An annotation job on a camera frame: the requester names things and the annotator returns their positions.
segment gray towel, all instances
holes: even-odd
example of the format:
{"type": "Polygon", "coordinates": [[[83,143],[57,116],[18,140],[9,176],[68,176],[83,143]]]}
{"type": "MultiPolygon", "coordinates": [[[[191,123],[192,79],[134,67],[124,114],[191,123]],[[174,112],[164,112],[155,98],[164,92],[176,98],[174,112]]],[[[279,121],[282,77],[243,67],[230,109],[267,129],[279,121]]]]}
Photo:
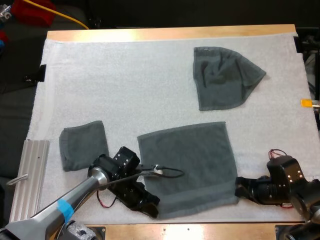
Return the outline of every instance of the gray towel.
{"type": "Polygon", "coordinates": [[[143,164],[185,172],[173,179],[144,178],[146,189],[160,198],[160,219],[238,202],[234,196],[237,169],[225,122],[156,131],[139,136],[138,142],[143,164]]]}
{"type": "Polygon", "coordinates": [[[243,104],[266,72],[236,51],[195,47],[193,77],[199,110],[224,110],[243,104]]]}
{"type": "Polygon", "coordinates": [[[63,170],[88,168],[101,154],[109,155],[102,121],[63,129],[59,137],[63,170]]]}

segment silver metal tube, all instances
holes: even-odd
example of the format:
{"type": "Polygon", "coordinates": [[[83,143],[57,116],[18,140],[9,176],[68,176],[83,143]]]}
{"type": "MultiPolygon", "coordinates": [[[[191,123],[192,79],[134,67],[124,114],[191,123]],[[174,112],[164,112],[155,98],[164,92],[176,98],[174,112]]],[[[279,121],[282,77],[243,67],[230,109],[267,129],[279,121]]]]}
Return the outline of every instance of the silver metal tube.
{"type": "Polygon", "coordinates": [[[93,192],[103,188],[107,183],[107,175],[95,167],[88,173],[85,181],[36,215],[30,219],[11,222],[5,228],[21,240],[48,240],[65,222],[63,213],[58,210],[58,200],[65,200],[76,211],[93,192]]]}

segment table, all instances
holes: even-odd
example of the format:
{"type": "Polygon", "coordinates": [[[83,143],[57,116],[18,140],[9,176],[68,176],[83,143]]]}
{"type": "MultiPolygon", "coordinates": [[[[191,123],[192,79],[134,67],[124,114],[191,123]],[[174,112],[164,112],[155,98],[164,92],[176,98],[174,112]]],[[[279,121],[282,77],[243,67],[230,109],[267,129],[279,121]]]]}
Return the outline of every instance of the table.
{"type": "MultiPolygon", "coordinates": [[[[257,36],[295,32],[293,24],[150,29],[49,31],[47,39],[70,42],[257,36]]],[[[118,224],[105,225],[108,240],[274,240],[276,223],[118,224]]]]}

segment white towel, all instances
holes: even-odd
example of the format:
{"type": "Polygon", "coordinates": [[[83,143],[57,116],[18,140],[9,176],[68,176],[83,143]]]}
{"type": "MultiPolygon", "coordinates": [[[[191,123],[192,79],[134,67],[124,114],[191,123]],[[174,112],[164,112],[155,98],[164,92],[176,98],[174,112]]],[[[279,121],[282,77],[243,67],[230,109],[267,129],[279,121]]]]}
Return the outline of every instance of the white towel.
{"type": "MultiPolygon", "coordinates": [[[[295,157],[308,179],[320,175],[320,141],[311,108],[300,99],[310,93],[294,33],[188,40],[74,43],[47,40],[28,138],[50,140],[40,207],[50,204],[87,176],[85,169],[64,172],[59,150],[63,128],[102,120],[109,153],[126,146],[140,156],[137,136],[185,125],[226,122],[239,176],[269,175],[268,151],[295,157]],[[194,47],[234,50],[267,75],[247,101],[228,110],[200,112],[193,80],[194,47]]],[[[114,196],[101,194],[105,204],[114,196]]],[[[85,224],[298,221],[294,209],[239,204],[158,221],[120,202],[103,209],[92,196],[75,213],[85,224]]]]}

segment yellow cable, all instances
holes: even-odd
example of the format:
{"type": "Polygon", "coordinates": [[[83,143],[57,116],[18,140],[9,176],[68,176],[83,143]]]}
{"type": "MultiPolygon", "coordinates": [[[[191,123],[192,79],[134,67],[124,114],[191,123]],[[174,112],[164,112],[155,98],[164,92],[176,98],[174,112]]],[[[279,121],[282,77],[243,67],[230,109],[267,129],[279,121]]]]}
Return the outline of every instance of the yellow cable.
{"type": "Polygon", "coordinates": [[[33,5],[33,6],[36,6],[36,7],[38,7],[38,8],[41,8],[41,9],[43,9],[43,10],[46,10],[46,11],[48,11],[48,12],[54,13],[54,14],[56,14],[56,15],[59,15],[59,16],[61,16],[61,17],[64,17],[64,18],[66,18],[66,19],[69,19],[69,20],[71,20],[71,21],[74,21],[74,22],[76,22],[77,24],[80,24],[80,25],[81,25],[82,27],[84,27],[85,29],[89,29],[89,27],[87,27],[85,24],[83,24],[83,23],[80,22],[79,20],[74,19],[73,17],[64,15],[64,14],[61,13],[61,12],[58,12],[58,11],[52,10],[52,9],[50,9],[50,8],[47,8],[47,7],[45,7],[45,6],[39,5],[39,4],[37,4],[37,3],[33,2],[33,1],[30,1],[30,0],[23,0],[23,1],[25,1],[26,3],[31,4],[31,5],[33,5]]]}

